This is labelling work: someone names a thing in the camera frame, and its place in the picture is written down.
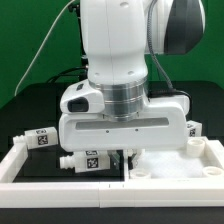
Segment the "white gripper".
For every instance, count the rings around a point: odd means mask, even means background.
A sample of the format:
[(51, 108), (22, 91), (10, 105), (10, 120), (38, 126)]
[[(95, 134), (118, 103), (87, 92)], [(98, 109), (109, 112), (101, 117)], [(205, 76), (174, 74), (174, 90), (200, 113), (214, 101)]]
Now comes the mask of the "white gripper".
[(143, 149), (181, 148), (186, 145), (188, 131), (186, 103), (180, 98), (145, 100), (136, 119), (112, 122), (100, 113), (63, 113), (59, 120), (60, 145), (65, 151), (113, 150), (113, 165), (121, 166), (126, 151), (129, 166), (136, 166)]

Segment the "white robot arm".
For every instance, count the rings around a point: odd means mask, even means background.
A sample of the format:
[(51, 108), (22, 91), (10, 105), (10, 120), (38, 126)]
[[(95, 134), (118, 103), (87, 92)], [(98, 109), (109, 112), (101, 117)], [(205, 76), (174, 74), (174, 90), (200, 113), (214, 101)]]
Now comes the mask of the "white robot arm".
[(88, 72), (60, 101), (61, 167), (96, 169), (101, 151), (183, 147), (189, 101), (150, 97), (144, 56), (189, 52), (205, 29), (201, 0), (80, 0), (80, 14)]

